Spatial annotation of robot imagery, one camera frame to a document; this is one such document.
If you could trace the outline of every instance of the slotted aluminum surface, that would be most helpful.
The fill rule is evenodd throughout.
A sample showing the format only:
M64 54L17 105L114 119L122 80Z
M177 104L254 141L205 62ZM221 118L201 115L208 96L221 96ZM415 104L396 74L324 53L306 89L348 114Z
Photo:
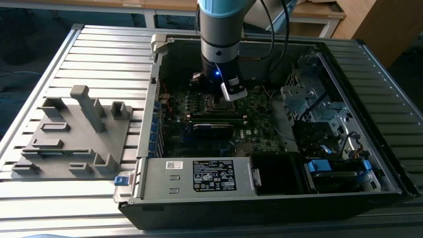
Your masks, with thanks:
M118 99L134 108L122 155L122 169L134 167L142 106L148 88L149 41L154 33L194 35L192 31L85 26L72 30L53 62L20 112L5 140L0 144L0 237L54 234L72 237L161 236L184 234L241 235L294 231L417 226L423 224L423 200L396 208L383 208L337 222L289 224L280 227L240 227L212 230L138 231L113 203L112 181L12 181L10 168L20 158L21 147L38 126L44 113L36 107L45 96L64 96L65 103L74 84L86 85L89 95L102 105ZM246 34L250 38L266 38ZM423 187L421 115L404 97L368 49L351 40L292 37L322 41L343 68L367 110L401 159L405 170Z

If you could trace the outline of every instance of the power supply label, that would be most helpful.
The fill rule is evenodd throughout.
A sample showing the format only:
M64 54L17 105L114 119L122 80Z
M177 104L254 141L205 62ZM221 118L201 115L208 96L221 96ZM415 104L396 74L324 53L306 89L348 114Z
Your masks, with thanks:
M234 191L232 160L201 160L192 162L193 190L196 192Z

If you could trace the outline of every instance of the barcode sticker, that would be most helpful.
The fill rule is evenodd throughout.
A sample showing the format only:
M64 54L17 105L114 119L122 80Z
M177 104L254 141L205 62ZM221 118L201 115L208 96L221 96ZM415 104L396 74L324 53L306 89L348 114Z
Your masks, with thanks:
M141 5L140 4L122 4L122 6L130 6L130 7L141 7Z
M181 161L166 161L165 169L166 170L181 170L184 168L184 162Z

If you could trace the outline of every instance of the motherboard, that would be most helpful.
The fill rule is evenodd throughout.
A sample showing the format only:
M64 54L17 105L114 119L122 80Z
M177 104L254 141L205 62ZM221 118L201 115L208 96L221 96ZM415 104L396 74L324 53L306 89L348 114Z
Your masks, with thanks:
M221 95L189 85L166 87L165 83L160 91L164 157L244 157L253 151L282 150L272 126L269 96L261 87L228 102Z

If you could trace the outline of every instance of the cable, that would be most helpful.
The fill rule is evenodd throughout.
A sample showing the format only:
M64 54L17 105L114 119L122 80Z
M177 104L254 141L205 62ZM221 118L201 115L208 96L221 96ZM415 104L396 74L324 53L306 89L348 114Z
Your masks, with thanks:
M161 85L162 85L162 88L164 88L164 93L165 93L165 104L166 104L166 108L168 108L168 110L169 110L169 113L172 112L172 109L170 109L170 105L169 105L169 99L168 99L168 97L169 97L169 94L166 93L166 87L165 87L165 84L164 84L164 82L161 82Z
M318 103L322 101L322 99L325 98L325 96L328 95L328 92L324 92L320 97L317 98L317 100L312 103L312 105L309 106L309 108L305 109L305 111L302 112L301 116L298 117L297 120L301 120L302 117L310 112L310 110L313 110L313 108L318 105Z
M30 72L30 71L16 71L16 72L9 72L9 73L5 73L5 74L0 75L0 77L6 76L6 75L9 75L9 74L14 74L14 73L32 73L32 74L36 74L37 76L42 76L42 75L41 75L40 73L37 73L37 72Z
M261 86L261 87L262 87L262 90L264 90L266 96L270 98L270 95L269 95L269 93L266 92L265 87L264 87L264 86Z
M270 109L270 101L272 101L272 97L273 97L273 94L276 93L276 91L270 94L270 98L269 98L269 103L266 105L266 108Z
M340 146L340 150L338 150L338 155L337 155L337 158L336 159L340 159L343 157L343 153L344 153L344 148L345 148L345 145L347 145L347 141L348 141L348 138L353 135L357 135L357 133L355 131L351 131L347 136L344 137L343 141L341 141L341 146Z
M198 27L198 18L200 18L200 6L197 5L197 11L196 11L196 19L194 19L194 31L196 31L196 35L198 36L198 31L197 31L197 27Z
M359 148L356 149L355 153L351 155L349 159L357 158L359 153L363 151L364 147L363 144L359 142L359 140L355 140L356 144L359 145Z
M0 102L4 102L4 103L21 103L21 102L25 102L26 100L21 100L21 101L9 101L9 100L2 100L0 99Z
M269 10L266 9L266 6L264 4L264 1L260 0L261 2L261 5L262 5L262 8L264 8L264 11L265 11L265 15L268 17L268 20L269 20L269 23L270 23L270 29L272 29L272 42L270 42L270 47L269 47L269 50L266 51L266 54L260 58L260 60L264 60L268 58L268 56L270 55L270 52L273 50L273 46L274 46L274 29L273 29L273 21L272 21L272 17L270 17L270 14L269 14Z
M269 69L269 74L274 71L277 68L277 65L280 64L280 61L284 57L285 54L285 49L288 47L288 39L289 39L289 15L288 15L288 8L285 6L284 0L281 0L281 6L282 6L282 11L284 11L284 18L285 18L285 34L284 34L284 47L282 47L282 52L280 54L278 60L273 67Z
M293 142L296 142L296 140L293 140L293 139L290 139L290 138L288 138L288 137L285 137L280 132L278 132L278 130L276 129L276 127L273 126L273 129L274 129L274 131L277 132L277 134L284 138L284 139L286 139L286 140L290 140L290 141L293 141Z

